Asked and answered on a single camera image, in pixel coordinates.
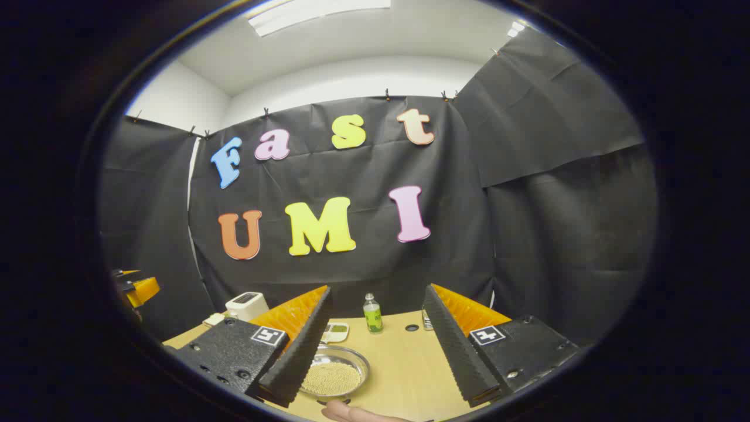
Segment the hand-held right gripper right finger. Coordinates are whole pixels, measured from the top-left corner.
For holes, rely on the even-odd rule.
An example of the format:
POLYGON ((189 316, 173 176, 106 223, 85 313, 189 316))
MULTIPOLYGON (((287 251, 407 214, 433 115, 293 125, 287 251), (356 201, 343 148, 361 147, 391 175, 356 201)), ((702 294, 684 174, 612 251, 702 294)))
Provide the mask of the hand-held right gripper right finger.
POLYGON ((511 319, 440 285, 426 286, 422 310, 471 407, 513 395, 579 353, 536 316, 511 319))

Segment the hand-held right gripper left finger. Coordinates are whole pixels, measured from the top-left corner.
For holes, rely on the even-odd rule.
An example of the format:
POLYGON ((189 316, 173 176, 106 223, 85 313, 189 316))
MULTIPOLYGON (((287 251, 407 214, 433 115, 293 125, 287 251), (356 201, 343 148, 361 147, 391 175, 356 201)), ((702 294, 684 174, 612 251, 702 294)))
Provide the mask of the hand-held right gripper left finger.
POLYGON ((331 314, 332 292, 323 285, 249 322, 227 316, 174 356, 225 389, 288 407, 331 314))

